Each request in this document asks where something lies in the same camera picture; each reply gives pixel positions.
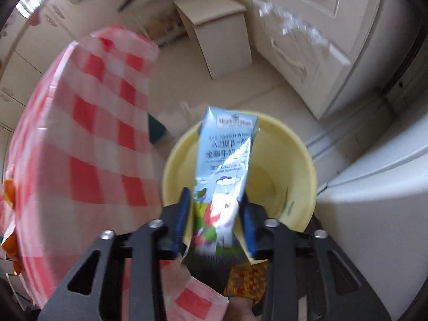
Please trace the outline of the blue milk carton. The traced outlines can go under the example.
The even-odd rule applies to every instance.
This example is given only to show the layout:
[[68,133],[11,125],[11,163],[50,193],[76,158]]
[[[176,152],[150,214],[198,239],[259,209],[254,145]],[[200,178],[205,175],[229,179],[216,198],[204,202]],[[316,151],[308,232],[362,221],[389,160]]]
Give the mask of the blue milk carton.
[[197,259],[235,265],[246,260],[234,228],[244,197],[258,118],[215,106],[198,132],[190,249]]

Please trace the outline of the white kitchen rack shelf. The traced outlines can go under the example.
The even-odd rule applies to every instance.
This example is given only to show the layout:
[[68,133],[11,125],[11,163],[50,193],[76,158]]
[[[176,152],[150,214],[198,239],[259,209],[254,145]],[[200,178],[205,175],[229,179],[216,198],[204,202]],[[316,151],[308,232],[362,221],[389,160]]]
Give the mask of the white kitchen rack shelf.
[[138,32],[160,47],[186,33],[174,0],[121,0],[117,11],[132,17]]

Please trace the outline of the silver refrigerator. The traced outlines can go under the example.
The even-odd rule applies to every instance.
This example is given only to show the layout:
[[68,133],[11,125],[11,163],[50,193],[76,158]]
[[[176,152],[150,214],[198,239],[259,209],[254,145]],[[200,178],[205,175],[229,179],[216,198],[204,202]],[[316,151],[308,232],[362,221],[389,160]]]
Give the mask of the silver refrigerator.
[[399,116],[331,180],[316,216],[393,320],[426,320],[427,111]]

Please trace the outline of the small white stool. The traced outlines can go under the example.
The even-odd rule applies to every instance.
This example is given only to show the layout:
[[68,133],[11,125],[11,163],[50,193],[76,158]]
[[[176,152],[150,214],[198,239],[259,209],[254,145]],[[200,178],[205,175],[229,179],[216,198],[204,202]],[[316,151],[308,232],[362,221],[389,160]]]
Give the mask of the small white stool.
[[235,0],[174,0],[174,4],[187,34],[198,42],[213,80],[252,64],[245,5]]

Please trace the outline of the yellow plastic trash bin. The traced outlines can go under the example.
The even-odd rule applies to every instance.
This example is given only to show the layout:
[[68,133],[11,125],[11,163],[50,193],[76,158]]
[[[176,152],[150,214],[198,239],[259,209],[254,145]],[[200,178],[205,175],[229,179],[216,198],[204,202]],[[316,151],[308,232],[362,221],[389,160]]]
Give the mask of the yellow plastic trash bin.
[[[269,217],[304,232],[316,207],[318,178],[311,154],[300,137],[281,121],[260,112],[246,193]],[[183,188],[193,188],[198,130],[193,125],[176,142],[162,176],[162,202],[177,202]]]

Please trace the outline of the red white checkered tablecloth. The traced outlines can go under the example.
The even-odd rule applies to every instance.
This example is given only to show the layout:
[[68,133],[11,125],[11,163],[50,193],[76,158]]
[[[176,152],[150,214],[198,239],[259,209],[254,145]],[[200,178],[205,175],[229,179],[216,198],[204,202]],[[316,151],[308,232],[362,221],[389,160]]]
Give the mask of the red white checkered tablecloth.
[[72,42],[44,74],[7,153],[21,276],[40,320],[222,320],[228,299],[161,259],[150,154],[159,50],[122,27]]

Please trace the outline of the white drawer cabinet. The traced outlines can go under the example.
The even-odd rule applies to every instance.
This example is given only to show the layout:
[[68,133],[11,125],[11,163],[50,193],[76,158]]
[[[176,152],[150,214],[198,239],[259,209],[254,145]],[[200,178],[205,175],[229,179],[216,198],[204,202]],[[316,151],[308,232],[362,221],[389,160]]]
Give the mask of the white drawer cabinet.
[[381,0],[253,0],[273,64],[322,118],[356,66]]

